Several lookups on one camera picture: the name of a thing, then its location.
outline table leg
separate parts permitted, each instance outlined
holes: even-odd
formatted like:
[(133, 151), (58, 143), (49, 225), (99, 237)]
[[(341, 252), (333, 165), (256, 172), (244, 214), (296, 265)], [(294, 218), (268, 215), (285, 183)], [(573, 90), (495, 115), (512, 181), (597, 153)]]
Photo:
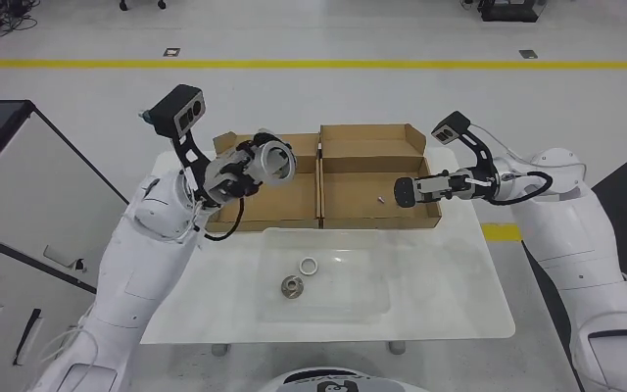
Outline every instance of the table leg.
[(230, 348), (230, 344), (212, 344), (212, 354), (214, 357), (224, 357)]
[(394, 355), (402, 355), (405, 353), (405, 340), (396, 340), (393, 342), (388, 342), (388, 350), (390, 353)]

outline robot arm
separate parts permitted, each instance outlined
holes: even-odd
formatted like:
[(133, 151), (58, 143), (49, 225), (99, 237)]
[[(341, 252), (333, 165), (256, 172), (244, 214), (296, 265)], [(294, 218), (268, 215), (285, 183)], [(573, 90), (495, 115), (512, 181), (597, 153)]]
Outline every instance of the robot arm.
[[(527, 249), (554, 282), (568, 312), (573, 365), (586, 391), (627, 390), (627, 281), (619, 268), (611, 223), (583, 181), (585, 166), (561, 148), (525, 160), (496, 138), (509, 156), (493, 158), (470, 132), (471, 125), (454, 112), (432, 135), (443, 144), (461, 140), (477, 156), (477, 165), (399, 178), (397, 203), (410, 208), (457, 196), (511, 205)], [(547, 195), (556, 196), (536, 198)]]
[[(103, 255), (92, 309), (31, 391), (126, 391), (148, 321), (183, 274), (208, 217), (294, 175), (291, 147), (267, 131), (210, 161), (190, 131), (204, 113), (201, 90), (179, 85), (142, 114), (171, 139), (183, 169), (141, 183)], [(222, 237), (205, 235), (221, 240), (236, 225)]]

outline white table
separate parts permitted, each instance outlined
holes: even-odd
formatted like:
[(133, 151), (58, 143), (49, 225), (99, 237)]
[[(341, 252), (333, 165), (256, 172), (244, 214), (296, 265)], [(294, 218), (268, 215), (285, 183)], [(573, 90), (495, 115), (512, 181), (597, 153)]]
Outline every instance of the white table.
[[(433, 172), (456, 170), (447, 148), (427, 148)], [(177, 168), (173, 153), (153, 170)], [(260, 233), (200, 239), (187, 269), (159, 307), (143, 344), (396, 341), (507, 338), (515, 330), (472, 204), (440, 203), (433, 229), (387, 230), (400, 273), (387, 276), (390, 311), (373, 323), (261, 322), (255, 311)]]

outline white cabinet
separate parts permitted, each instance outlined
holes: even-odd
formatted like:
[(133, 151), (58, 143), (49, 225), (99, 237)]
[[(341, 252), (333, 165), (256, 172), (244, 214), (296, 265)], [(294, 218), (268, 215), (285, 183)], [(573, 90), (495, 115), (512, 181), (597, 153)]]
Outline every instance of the white cabinet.
[(42, 115), (26, 118), (25, 107), (13, 111), (0, 144), (0, 243), (95, 287), (126, 203)]

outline box compartment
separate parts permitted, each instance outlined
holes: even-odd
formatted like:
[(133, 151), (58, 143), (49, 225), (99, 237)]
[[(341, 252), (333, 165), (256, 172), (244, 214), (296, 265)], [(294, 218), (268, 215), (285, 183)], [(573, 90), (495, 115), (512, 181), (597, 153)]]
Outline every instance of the box compartment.
[[(256, 195), (247, 197), (238, 231), (263, 231), (268, 227), (319, 227), (319, 136), (317, 133), (278, 136), (292, 146), (298, 161), (296, 174), (285, 185), (264, 185)], [(253, 135), (236, 135), (233, 132), (218, 136), (214, 139), (216, 153), (220, 154), (252, 137)], [(207, 231), (228, 231), (235, 223), (238, 212), (239, 203), (225, 206), (210, 218)]]
[(437, 203), (403, 209), (394, 200), (397, 178), (430, 175), (422, 133), (409, 124), (323, 125), (320, 139), (324, 228), (436, 226), (442, 217)]

